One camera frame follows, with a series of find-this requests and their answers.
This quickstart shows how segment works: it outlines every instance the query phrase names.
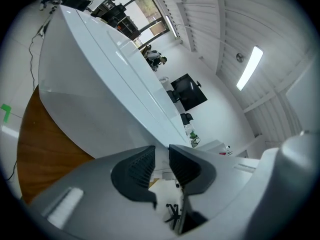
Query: black chair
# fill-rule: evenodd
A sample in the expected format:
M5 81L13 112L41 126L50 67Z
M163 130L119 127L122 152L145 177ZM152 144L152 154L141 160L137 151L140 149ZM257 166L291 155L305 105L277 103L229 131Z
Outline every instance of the black chair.
M189 113L182 113L182 114L180 114L180 116L181 116L182 123L184 126L190 124L190 121L193 120L193 117Z
M165 221L165 223L173 221L172 230L175 230L176 224L177 224L178 220L180 220L180 217L181 217L181 215L179 215L179 205L174 204L173 206L175 207L175 209L172 207L172 205L170 203L167 203L165 206L170 207L172 210L171 218L167 219Z
M168 90L166 93L173 103L177 103L181 99L180 94L176 90Z

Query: white ceiling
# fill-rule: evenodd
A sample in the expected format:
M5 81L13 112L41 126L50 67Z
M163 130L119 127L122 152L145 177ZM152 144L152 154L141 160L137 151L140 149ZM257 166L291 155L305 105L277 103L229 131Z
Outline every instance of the white ceiling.
M224 82L268 147L302 130L285 94L319 50L315 31L293 0L186 0L182 10L173 0L163 2L183 45ZM254 46L263 57L239 91ZM243 63L237 53L245 56Z

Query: fluorescent light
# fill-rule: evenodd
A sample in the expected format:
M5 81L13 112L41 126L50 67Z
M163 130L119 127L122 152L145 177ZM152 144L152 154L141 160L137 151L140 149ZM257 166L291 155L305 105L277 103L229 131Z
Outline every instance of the fluorescent light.
M245 87L246 83L256 70L263 54L264 52L260 50L257 46L253 47L253 51L251 53L248 64L246 65L244 72L239 79L239 82L236 84L236 87L240 91Z
M172 29L174 36L177 38L178 36L177 36L176 30L175 30L174 26L172 26L172 23L171 23L169 16L166 15L165 17L166 17L166 20L169 22L170 28Z

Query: window frame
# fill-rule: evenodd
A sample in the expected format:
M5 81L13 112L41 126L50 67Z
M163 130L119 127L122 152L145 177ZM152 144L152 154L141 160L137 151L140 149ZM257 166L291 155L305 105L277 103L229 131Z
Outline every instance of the window frame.
M129 4L131 4L132 2L134 2L136 0L130 0L129 2L127 2L126 4L124 4L123 6L126 7ZM152 27L153 25L155 25L158 22L162 22L164 27L165 27L165 31L162 31L161 33L155 35L153 38L151 38L150 40L148 40L147 42L143 43L138 49L141 50L144 47L146 47L146 45L150 44L152 41L156 40L158 37L161 37L162 35L168 33L170 31L169 26L167 25L167 22L165 20L165 17L163 16L163 14L161 13L161 11L159 10L159 7L157 6L157 4L155 3L155 0L151 0L153 2L153 4L155 5L156 9L158 10L158 12L160 13L161 17L150 22L148 25L144 26L143 28L139 29L139 31L142 33L143 31L147 30L148 28Z

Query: white table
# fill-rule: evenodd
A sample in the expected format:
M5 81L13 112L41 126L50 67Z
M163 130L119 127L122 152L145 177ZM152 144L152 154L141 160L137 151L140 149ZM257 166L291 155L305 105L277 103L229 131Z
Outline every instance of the white table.
M133 42L88 14L60 6L43 41L40 98L55 123L94 158L170 144L191 147L175 105Z

